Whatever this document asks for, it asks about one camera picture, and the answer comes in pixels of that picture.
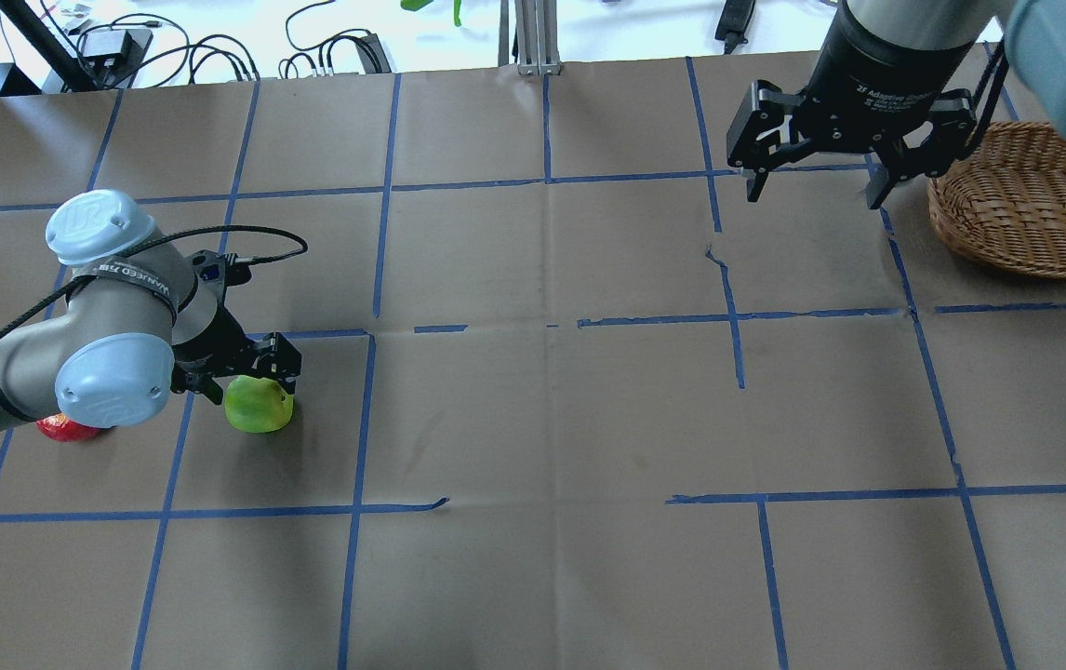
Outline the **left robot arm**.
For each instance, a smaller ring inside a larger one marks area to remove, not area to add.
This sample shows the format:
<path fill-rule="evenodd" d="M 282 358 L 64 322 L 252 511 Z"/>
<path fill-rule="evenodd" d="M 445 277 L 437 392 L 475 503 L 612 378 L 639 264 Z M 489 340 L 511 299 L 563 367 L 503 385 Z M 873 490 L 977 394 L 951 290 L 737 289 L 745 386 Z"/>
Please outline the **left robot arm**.
<path fill-rule="evenodd" d="M 0 329 L 0 434 L 56 414 L 141 424 L 174 394 L 221 403 L 227 377 L 295 390 L 298 348 L 282 332 L 249 338 L 224 304 L 262 258 L 180 254 L 177 240 L 120 191 L 56 208 L 45 241 L 68 280 Z"/>

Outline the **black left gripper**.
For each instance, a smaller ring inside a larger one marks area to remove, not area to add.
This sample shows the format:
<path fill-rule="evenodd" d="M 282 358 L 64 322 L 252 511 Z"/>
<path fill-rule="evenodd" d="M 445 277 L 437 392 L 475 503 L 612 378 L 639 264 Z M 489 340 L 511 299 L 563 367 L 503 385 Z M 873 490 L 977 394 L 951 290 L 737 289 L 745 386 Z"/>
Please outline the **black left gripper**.
<path fill-rule="evenodd" d="M 295 394 L 302 372 L 302 355 L 282 332 L 268 332 L 252 341 L 226 306 L 217 311 L 200 334 L 173 343 L 173 394 L 200 395 L 222 406 L 224 391 L 219 378 L 248 376 L 271 379 L 287 394 Z"/>

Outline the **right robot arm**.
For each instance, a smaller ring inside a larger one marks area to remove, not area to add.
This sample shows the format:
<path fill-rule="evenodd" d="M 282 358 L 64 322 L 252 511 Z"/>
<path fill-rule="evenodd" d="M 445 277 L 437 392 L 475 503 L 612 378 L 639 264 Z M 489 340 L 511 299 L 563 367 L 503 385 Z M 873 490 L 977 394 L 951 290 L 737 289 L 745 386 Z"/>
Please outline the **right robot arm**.
<path fill-rule="evenodd" d="M 1010 73 L 1066 140 L 1066 1 L 840 1 L 804 87 L 752 83 L 726 161 L 755 202 L 806 157 L 874 156 L 865 198 L 879 208 L 975 152 Z"/>

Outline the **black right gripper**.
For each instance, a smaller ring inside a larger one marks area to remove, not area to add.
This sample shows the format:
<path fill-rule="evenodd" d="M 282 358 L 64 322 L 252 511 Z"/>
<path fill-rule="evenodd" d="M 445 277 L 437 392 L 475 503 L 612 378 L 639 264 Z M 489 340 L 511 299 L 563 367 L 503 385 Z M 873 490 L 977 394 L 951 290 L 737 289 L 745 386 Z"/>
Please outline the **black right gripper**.
<path fill-rule="evenodd" d="M 912 147 L 907 137 L 924 122 L 928 133 Z M 827 79 L 789 94 L 755 80 L 726 133 L 727 163 L 746 179 L 746 198 L 757 203 L 768 174 L 808 152 L 874 152 L 879 166 L 865 187 L 865 203 L 879 209 L 894 187 L 916 177 L 940 177 L 966 157 L 976 126 L 971 95 L 955 89 L 893 94 Z"/>

